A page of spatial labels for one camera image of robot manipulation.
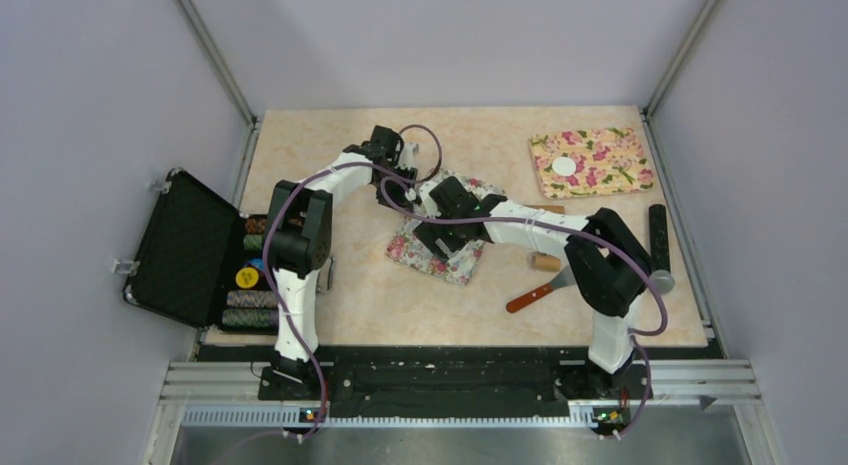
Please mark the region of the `white floral tray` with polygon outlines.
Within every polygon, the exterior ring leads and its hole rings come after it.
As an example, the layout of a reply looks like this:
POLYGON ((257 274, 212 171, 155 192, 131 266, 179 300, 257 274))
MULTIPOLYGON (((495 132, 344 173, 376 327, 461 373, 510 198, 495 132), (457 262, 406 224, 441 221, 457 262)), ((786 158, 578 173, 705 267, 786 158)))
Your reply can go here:
MULTIPOLYGON (((437 185, 444 179, 454 176, 476 198, 482 199, 488 194, 504 195, 505 191, 479 178, 459 174, 447 168, 441 169, 427 185, 437 185)), ((483 255, 484 242, 477 240, 466 244, 446 262, 442 262, 431 253, 413 234, 420 221, 406 218, 399 227, 386 249, 386 256, 393 262, 411 270, 439 279, 447 284, 464 287, 469 284, 477 270, 483 255)))

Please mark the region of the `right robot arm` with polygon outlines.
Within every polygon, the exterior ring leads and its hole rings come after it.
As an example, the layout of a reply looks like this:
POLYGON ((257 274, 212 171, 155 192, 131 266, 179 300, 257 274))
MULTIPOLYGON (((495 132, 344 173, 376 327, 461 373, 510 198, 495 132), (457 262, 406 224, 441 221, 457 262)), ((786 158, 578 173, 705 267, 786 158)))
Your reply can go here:
POLYGON ((478 197, 457 178, 427 182, 416 193, 422 212, 415 236, 441 260, 483 241, 526 247, 560 259, 566 277, 592 309, 586 370, 589 389, 612 397, 627 382, 635 313, 644 296, 661 298, 656 263, 620 215, 600 208, 565 215, 531 208, 504 195, 478 197))

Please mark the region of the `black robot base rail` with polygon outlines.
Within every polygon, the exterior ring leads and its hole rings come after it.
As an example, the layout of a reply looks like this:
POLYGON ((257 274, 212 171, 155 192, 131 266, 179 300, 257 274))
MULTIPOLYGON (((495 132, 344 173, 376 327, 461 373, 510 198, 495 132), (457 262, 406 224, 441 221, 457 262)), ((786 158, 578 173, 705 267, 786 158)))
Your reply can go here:
POLYGON ((326 400, 342 418, 558 418, 579 400, 636 405, 652 391, 630 358, 608 374, 584 347, 322 346, 321 369, 275 359, 261 372, 263 401, 326 400))

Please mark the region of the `yellow floral tray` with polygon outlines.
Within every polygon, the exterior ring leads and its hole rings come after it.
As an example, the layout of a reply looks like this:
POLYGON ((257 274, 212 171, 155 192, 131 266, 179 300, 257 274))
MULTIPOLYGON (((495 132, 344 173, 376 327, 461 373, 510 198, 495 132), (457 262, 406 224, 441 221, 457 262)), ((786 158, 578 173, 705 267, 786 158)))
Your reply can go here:
POLYGON ((656 186, 647 152, 631 128, 535 134, 528 146, 540 191, 548 199, 647 192, 656 186), (551 162, 561 156, 578 163, 574 175, 563 177, 552 171, 551 162))

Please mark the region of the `black poker chip case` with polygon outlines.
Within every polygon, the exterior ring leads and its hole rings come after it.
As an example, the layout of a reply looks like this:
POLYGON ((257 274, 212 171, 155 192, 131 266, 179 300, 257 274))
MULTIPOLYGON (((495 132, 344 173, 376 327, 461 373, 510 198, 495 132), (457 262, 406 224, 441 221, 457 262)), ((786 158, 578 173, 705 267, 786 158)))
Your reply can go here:
POLYGON ((276 334, 278 309, 264 273, 252 289, 235 283, 239 269, 261 258, 266 216, 240 212, 181 168, 161 186, 124 301, 195 328, 276 334))

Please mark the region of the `wooden dough roller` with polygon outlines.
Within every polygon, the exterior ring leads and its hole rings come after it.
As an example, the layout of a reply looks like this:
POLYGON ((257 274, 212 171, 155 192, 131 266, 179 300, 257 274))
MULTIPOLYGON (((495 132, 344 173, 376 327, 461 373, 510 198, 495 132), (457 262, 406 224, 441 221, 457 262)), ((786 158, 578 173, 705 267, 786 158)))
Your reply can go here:
MULTIPOLYGON (((545 210, 553 213, 564 214, 565 207, 562 205, 530 205, 530 208, 545 210)), ((531 269, 558 272, 562 268, 561 260, 555 256, 541 252, 532 252, 528 255, 528 264, 531 269)))

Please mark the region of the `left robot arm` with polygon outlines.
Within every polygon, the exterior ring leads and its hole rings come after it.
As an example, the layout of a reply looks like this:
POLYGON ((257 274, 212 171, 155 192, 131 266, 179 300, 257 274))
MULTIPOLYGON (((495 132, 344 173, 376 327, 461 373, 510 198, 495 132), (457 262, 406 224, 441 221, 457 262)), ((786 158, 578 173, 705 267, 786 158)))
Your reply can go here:
POLYGON ((411 211, 418 169, 415 148, 376 126, 370 138, 345 147, 328 166, 300 181, 279 181, 272 193, 262 247, 271 291, 278 300, 277 357, 272 366, 297 398, 319 389, 315 302, 320 271, 331 258, 334 206, 366 186, 376 200, 411 211))

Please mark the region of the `yellow poker chip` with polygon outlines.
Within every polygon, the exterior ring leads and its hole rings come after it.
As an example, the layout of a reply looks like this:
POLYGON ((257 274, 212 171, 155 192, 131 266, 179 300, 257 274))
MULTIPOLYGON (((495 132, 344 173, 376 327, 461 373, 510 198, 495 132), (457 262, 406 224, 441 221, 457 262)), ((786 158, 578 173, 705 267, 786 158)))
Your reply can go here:
POLYGON ((236 272, 235 283, 239 289, 252 289, 260 281, 260 272, 251 266, 243 267, 236 272))

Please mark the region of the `flat round white wrapper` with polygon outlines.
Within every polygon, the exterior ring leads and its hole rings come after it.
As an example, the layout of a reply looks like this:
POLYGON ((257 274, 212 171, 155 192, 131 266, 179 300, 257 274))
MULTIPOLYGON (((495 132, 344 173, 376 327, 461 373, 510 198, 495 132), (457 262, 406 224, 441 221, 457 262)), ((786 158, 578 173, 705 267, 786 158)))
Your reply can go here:
POLYGON ((568 177, 577 172, 578 163, 568 156, 561 156, 551 162, 551 169, 559 176, 568 177))

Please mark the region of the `blue poker chip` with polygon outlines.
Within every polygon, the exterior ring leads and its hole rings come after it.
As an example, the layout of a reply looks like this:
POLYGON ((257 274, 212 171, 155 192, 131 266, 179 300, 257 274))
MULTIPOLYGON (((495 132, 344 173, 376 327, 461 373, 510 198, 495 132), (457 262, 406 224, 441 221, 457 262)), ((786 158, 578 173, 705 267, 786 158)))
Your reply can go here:
POLYGON ((264 262, 261 258, 253 258, 247 262, 249 267, 256 269, 258 272, 263 273, 265 269, 264 262))

